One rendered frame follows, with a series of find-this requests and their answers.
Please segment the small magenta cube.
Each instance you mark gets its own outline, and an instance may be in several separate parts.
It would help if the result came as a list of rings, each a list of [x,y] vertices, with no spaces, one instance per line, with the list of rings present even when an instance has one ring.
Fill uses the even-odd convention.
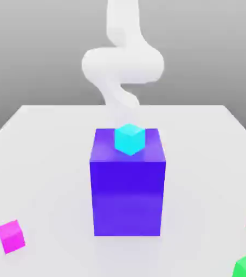
[[[25,246],[23,231],[18,220],[13,220],[0,226],[0,240],[5,254]]]

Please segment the large purple box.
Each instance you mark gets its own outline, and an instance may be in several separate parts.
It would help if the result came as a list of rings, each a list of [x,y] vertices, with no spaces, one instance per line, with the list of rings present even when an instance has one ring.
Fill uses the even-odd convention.
[[[114,129],[97,129],[89,160],[96,236],[158,236],[166,158],[157,129],[132,156],[114,148]]]

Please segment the small cyan cube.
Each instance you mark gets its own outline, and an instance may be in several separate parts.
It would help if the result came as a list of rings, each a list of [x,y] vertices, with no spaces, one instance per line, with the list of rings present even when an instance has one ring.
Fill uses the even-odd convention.
[[[129,156],[145,148],[145,128],[126,124],[114,131],[114,147]]]

